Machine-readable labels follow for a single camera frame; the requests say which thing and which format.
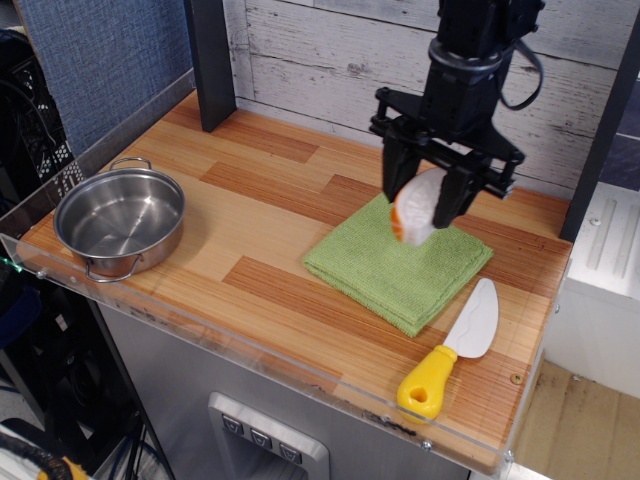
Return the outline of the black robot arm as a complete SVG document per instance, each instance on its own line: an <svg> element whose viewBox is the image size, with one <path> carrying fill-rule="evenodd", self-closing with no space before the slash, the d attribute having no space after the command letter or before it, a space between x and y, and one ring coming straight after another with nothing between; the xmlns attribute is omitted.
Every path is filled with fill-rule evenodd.
<svg viewBox="0 0 640 480"><path fill-rule="evenodd" d="M436 37L430 42L430 67L422 94L390 88L376 92L377 113L370 130L383 139L383 192L395 201L426 160L445 170L433 225L448 227L486 190L504 198L524 153L493 125L499 104L519 104L502 89L513 54L519 52L541 72L523 37L537 30L541 1L442 1Z"/></svg>

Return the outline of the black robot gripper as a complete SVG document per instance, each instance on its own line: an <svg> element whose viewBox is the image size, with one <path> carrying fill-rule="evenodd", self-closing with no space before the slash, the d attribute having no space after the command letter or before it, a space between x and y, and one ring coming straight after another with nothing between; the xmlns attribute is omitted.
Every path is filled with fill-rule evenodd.
<svg viewBox="0 0 640 480"><path fill-rule="evenodd" d="M433 225L448 228L486 190L504 198L513 188L515 168L525 154L499 133L493 114L513 51L463 57L431 49L422 95L388 87L376 91L377 112L370 131L383 139L383 192L394 201L426 160L446 171Z"/></svg>

